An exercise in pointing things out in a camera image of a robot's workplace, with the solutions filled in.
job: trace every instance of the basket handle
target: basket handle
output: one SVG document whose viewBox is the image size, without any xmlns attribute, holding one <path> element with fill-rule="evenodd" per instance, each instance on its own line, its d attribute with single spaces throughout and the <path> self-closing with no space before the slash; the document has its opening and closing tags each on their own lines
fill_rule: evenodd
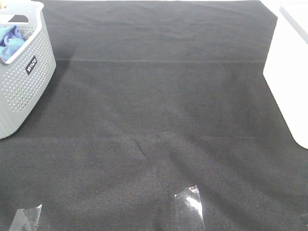
<svg viewBox="0 0 308 231">
<path fill-rule="evenodd" d="M 28 18 L 28 23 L 32 25 L 41 24 L 41 11 L 44 7 L 44 4 L 38 1 L 8 1 L 5 5 L 1 4 L 2 9 L 0 8 L 0 14 L 13 14 L 13 15 L 24 15 Z"/>
</svg>

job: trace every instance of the tape strip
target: tape strip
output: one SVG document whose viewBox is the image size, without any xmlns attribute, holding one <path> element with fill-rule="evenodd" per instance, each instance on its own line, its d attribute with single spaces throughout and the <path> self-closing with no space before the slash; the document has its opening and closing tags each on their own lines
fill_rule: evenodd
<svg viewBox="0 0 308 231">
<path fill-rule="evenodd" d="M 174 195 L 178 231 L 205 231 L 202 204 L 197 186 Z"/>
<path fill-rule="evenodd" d="M 18 209 L 9 231 L 36 231 L 42 205 L 35 208 Z"/>
</svg>

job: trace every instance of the blue towel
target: blue towel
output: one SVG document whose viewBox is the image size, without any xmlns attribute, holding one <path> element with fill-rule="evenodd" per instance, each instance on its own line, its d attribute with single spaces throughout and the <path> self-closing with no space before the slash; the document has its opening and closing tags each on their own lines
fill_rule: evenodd
<svg viewBox="0 0 308 231">
<path fill-rule="evenodd" d="M 18 26 L 0 27 L 0 58 L 7 61 L 23 44 L 25 40 Z"/>
</svg>

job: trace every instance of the basket logo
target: basket logo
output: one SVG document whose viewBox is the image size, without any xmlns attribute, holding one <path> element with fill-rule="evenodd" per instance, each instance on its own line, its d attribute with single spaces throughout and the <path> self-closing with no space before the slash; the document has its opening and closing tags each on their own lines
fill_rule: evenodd
<svg viewBox="0 0 308 231">
<path fill-rule="evenodd" d="M 34 55 L 33 58 L 31 59 L 31 61 L 29 62 L 29 64 L 26 66 L 26 71 L 27 71 L 28 75 L 33 71 L 33 68 L 35 67 L 37 62 L 38 62 L 38 60 L 36 59 L 36 57 Z"/>
</svg>

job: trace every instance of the black fabric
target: black fabric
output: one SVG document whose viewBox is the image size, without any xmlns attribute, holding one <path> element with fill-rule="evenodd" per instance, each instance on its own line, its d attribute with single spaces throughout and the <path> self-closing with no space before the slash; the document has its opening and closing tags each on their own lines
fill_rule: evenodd
<svg viewBox="0 0 308 231">
<path fill-rule="evenodd" d="M 176 231 L 197 185 L 207 231 L 288 231 L 308 151 L 262 75 L 276 17 L 258 1 L 44 1 L 57 61 L 0 141 L 0 230 Z"/>
</svg>

